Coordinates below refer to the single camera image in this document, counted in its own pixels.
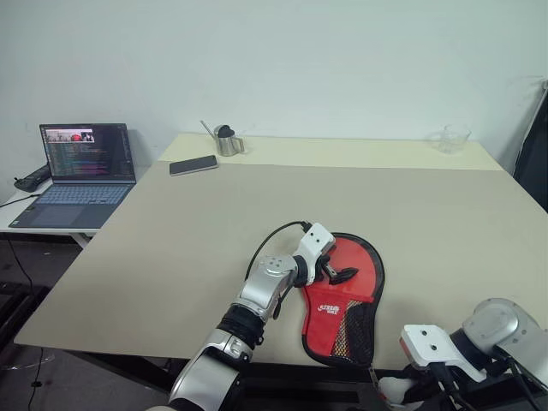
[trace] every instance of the printed logo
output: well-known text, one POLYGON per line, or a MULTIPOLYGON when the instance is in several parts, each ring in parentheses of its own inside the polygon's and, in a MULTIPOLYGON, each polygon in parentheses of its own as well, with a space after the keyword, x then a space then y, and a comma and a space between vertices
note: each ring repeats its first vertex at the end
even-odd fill
POLYGON ((318 311, 325 311, 326 313, 333 315, 337 315, 339 309, 339 306, 329 306, 327 304, 322 304, 321 306, 318 306, 318 311))

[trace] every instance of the laptop keyboard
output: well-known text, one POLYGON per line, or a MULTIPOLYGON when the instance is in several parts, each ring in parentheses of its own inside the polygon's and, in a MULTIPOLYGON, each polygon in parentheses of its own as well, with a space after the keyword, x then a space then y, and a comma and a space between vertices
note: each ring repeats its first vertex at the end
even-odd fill
POLYGON ((36 204, 118 204, 128 186, 53 186, 36 204))

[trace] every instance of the silver robotic arm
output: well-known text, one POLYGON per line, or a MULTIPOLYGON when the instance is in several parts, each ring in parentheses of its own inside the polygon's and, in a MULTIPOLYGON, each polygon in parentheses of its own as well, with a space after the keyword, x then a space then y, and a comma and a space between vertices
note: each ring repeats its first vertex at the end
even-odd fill
POLYGON ((333 235, 316 223, 302 237, 294 255, 262 258, 217 328, 177 377, 170 407, 152 410, 229 408, 240 384, 241 368, 251 360, 255 346, 263 342, 266 322, 292 287, 313 282, 316 261, 334 243, 333 235))
POLYGON ((400 341, 413 369, 422 373, 411 372, 418 378, 381 378, 379 389, 390 405, 414 409, 439 382, 457 403, 471 409, 459 402, 458 385, 466 381, 456 381, 458 374, 450 368, 459 368, 476 383, 510 368, 548 390, 548 331, 510 300, 482 301, 452 334, 437 325, 405 325, 400 341))

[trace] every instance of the power cord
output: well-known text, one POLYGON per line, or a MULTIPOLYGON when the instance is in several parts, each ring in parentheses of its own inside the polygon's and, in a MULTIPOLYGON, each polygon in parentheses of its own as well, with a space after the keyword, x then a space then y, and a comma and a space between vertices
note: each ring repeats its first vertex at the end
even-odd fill
POLYGON ((292 225, 300 225, 300 226, 302 227, 302 229, 303 229, 305 232, 307 232, 308 230, 310 230, 310 228, 312 227, 312 225, 311 225, 308 221, 292 221, 291 223, 284 224, 284 225, 278 227, 277 229, 275 229, 274 231, 272 231, 272 232, 263 240, 263 242, 260 243, 259 248, 257 248, 257 251, 255 251, 255 254, 253 255, 253 257, 252 257, 251 260, 249 261, 249 265, 247 266, 246 277, 245 277, 246 280, 249 278, 249 273, 251 272, 251 267, 253 266, 253 263, 255 262, 255 259, 257 258, 257 255, 259 255, 260 250, 263 249, 263 247, 265 246, 265 244, 266 244, 274 235, 276 235, 277 233, 279 233, 279 232, 282 231, 283 229, 287 229, 288 227, 291 227, 292 225))
POLYGON ((461 393, 458 388, 455 386, 455 380, 451 375, 449 368, 443 362, 433 362, 429 365, 430 371, 434 377, 442 384, 444 387, 445 394, 453 398, 455 403, 459 404, 461 407, 467 411, 477 411, 470 403, 462 398, 461 393))
POLYGON ((499 347, 495 347, 494 355, 497 360, 503 361, 506 365, 508 365, 508 368, 512 372, 512 376, 514 377, 516 383, 520 387, 523 395, 526 397, 529 404, 531 404, 531 407, 533 407, 535 411, 542 411, 542 408, 535 401, 533 394, 531 394, 529 387, 527 387, 527 384, 525 384, 525 381, 523 379, 523 371, 520 369, 517 361, 499 347))
POLYGON ((13 201, 10 201, 9 203, 6 203, 6 204, 1 204, 1 205, 0 205, 0 208, 5 207, 5 206, 9 206, 10 204, 14 204, 14 203, 16 203, 17 201, 28 200, 28 199, 30 199, 30 198, 32 198, 32 197, 39 197, 40 195, 42 195, 42 194, 31 194, 31 195, 28 195, 27 197, 23 197, 22 199, 13 200, 13 201))
POLYGON ((33 404, 33 399, 34 399, 34 394, 36 394, 36 389, 42 386, 42 382, 38 381, 38 377, 40 375, 40 368, 42 367, 43 359, 44 359, 44 349, 40 347, 40 357, 38 361, 38 368, 36 369, 36 375, 34 376, 34 381, 31 383, 31 387, 33 387, 33 393, 31 394, 31 397, 28 399, 27 411, 31 411, 31 405, 33 404))
POLYGON ((283 300, 285 300, 285 297, 288 296, 289 291, 291 291, 291 289, 293 288, 294 283, 295 283, 295 280, 291 284, 288 284, 288 287, 285 289, 284 293, 282 294, 280 299, 277 301, 276 308, 274 308, 274 313, 272 313, 272 319, 277 319, 279 317, 280 311, 282 311, 283 300))
MULTIPOLYGON (((33 194, 33 195, 30 195, 29 197, 38 197, 38 195, 39 194, 33 194)), ((33 279, 27 274, 27 272, 23 268, 23 264, 20 262, 19 257, 17 257, 17 253, 15 252, 14 245, 11 243, 11 240, 6 235, 4 235, 4 238, 8 242, 9 248, 11 249, 11 253, 14 255, 14 259, 17 262, 17 265, 19 266, 19 269, 21 270, 23 275, 27 278, 28 285, 30 287, 31 296, 33 297, 34 301, 36 301, 36 293, 34 292, 34 281, 33 281, 33 279)), ((42 382, 39 381, 38 378, 40 376, 40 369, 42 367, 42 360, 43 359, 44 359, 44 349, 40 348, 40 357, 39 357, 39 361, 38 361, 38 368, 36 369, 36 374, 34 375, 34 381, 32 381, 32 383, 31 383, 31 387, 33 388, 33 393, 31 394, 31 397, 28 400, 27 411, 31 411, 31 406, 33 404, 34 395, 36 394, 36 389, 42 386, 42 382)))
POLYGON ((525 384, 525 381, 523 380, 523 372, 521 372, 521 369, 518 367, 515 360, 513 358, 508 358, 507 361, 516 383, 520 386, 523 394, 531 404, 531 407, 533 407, 535 411, 542 411, 538 403, 534 400, 533 394, 531 394, 529 387, 525 384))

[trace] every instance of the clear glass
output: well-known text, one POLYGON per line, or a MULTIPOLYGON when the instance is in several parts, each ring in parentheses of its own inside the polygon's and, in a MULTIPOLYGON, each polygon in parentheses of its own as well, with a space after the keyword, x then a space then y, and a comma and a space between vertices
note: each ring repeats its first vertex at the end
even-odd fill
POLYGON ((445 154, 454 154, 464 147, 470 136, 470 129, 463 125, 448 124, 440 133, 438 150, 445 154))

